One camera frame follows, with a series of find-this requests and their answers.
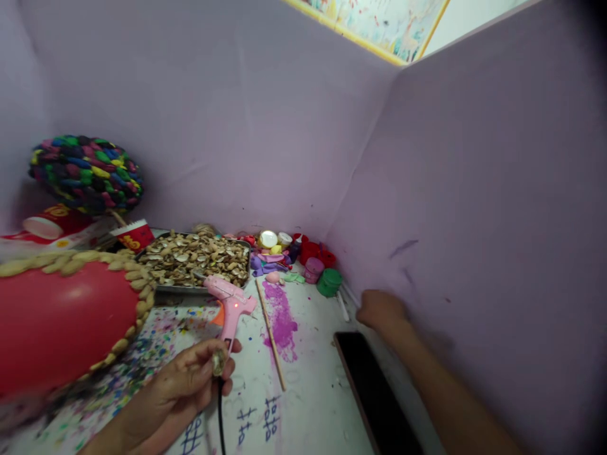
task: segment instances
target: red paper cup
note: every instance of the red paper cup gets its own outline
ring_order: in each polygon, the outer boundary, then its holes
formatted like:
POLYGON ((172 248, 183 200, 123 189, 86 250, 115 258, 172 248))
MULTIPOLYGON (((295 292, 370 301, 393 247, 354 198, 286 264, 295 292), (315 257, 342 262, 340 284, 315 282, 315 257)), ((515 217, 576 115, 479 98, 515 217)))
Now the red paper cup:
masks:
POLYGON ((93 218, 64 204, 49 207, 36 216, 23 220, 23 228, 46 240, 55 240, 76 233, 93 223, 93 218))
POLYGON ((114 229, 110 234, 116 236, 120 243, 135 253, 140 252, 154 241, 154 234, 144 219, 114 229))
POLYGON ((335 255, 327 250, 319 252, 316 257, 322 261, 325 269, 332 268, 335 265, 335 262, 337 262, 335 255))
POLYGON ((316 257, 316 255, 318 254, 318 252, 320 250, 321 249, 318 246, 318 243, 314 243, 314 242, 302 243, 302 252, 301 252, 301 256, 299 256, 299 262, 301 262, 302 264, 305 264, 306 262, 308 262, 309 258, 316 257))

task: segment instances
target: purple wall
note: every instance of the purple wall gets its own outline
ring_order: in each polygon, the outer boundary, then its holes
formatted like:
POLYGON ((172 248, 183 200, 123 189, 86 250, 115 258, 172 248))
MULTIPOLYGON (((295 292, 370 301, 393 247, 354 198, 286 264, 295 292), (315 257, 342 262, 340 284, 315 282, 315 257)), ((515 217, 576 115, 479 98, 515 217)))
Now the purple wall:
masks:
POLYGON ((357 293, 406 297, 466 383, 551 454, 587 453, 607 383, 604 57, 565 3, 405 69, 328 236, 357 293))
POLYGON ((62 132, 142 166, 135 217, 325 237, 394 67, 278 0, 24 0, 62 132))
POLYGON ((0 0, 0 235, 20 229, 24 217, 52 200, 27 176, 31 148, 51 135, 43 85, 17 0, 0 0))

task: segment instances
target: black phone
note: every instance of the black phone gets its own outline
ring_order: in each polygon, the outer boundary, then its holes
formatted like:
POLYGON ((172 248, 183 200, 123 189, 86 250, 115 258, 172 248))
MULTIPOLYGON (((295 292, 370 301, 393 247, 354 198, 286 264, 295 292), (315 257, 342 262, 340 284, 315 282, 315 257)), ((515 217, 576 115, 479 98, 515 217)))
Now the black phone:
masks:
POLYGON ((333 338, 375 453, 422 455, 365 337, 360 332, 337 332, 333 338))

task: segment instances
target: green container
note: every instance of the green container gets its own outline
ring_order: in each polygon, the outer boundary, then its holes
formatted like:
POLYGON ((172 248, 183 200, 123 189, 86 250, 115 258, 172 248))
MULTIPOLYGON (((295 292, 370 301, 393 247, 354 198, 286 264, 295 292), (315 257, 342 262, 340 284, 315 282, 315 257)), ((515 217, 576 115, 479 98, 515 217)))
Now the green container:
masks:
POLYGON ((316 289, 325 297, 335 297, 343 278, 335 269, 324 269, 321 278, 316 283, 316 289))

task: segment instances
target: wooden stick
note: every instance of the wooden stick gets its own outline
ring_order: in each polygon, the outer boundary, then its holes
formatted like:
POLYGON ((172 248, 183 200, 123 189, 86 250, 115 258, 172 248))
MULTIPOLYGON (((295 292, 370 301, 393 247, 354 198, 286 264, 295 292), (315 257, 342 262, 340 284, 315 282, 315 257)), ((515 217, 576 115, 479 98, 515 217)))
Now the wooden stick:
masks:
POLYGON ((264 311, 264 317, 266 318, 267 333, 270 335, 270 343, 272 343, 272 350, 274 351, 274 360, 276 361, 276 369, 278 370, 278 378, 280 379, 280 386, 283 388, 283 392, 286 392, 285 379, 283 378, 283 371, 280 368, 280 357, 278 351, 276 351, 276 343, 274 342, 274 334, 272 333, 272 327, 270 326, 270 320, 267 317, 266 311, 266 299, 261 292, 261 286, 259 286, 259 280, 255 280, 257 285, 257 292, 259 293, 259 299, 261 300, 261 308, 264 311))
POLYGON ((117 213, 116 213, 114 210, 112 210, 112 209, 108 209, 107 211, 108 211, 108 212, 109 212, 109 213, 110 213, 110 214, 111 214, 111 215, 112 215, 114 218, 116 218, 116 221, 118 221, 118 224, 119 224, 121 227, 125 227, 125 226, 126 226, 125 221, 124 221, 124 220, 122 219, 122 217, 121 217, 120 215, 118 215, 118 214, 117 214, 117 213))

